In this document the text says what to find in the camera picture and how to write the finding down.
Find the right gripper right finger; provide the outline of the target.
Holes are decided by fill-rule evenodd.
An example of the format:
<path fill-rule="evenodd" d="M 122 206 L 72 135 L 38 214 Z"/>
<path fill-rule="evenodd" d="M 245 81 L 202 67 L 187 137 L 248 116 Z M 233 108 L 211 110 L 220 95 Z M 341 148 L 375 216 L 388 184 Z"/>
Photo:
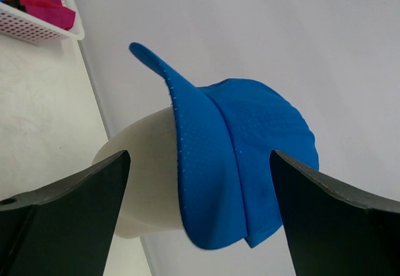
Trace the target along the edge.
<path fill-rule="evenodd" d="M 273 151 L 271 176 L 296 275 L 399 275 L 399 202 Z"/>

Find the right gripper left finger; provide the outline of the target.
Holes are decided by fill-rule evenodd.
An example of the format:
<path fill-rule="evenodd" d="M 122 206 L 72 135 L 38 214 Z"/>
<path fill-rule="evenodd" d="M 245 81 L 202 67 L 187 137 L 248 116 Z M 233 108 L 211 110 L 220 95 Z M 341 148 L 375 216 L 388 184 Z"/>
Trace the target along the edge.
<path fill-rule="evenodd" d="M 102 275 L 128 181 L 120 151 L 1 201 L 1 275 Z"/>

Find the blue cap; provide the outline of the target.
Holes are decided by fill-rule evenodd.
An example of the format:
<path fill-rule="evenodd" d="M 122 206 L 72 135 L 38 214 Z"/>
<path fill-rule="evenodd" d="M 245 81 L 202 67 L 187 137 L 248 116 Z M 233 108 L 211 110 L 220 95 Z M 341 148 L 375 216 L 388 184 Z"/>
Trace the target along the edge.
<path fill-rule="evenodd" d="M 319 168 L 315 137 L 301 113 L 261 82 L 197 87 L 146 46 L 134 42 L 129 49 L 169 89 L 179 209 L 190 241 L 204 250 L 264 242 L 282 226 L 271 152 Z"/>

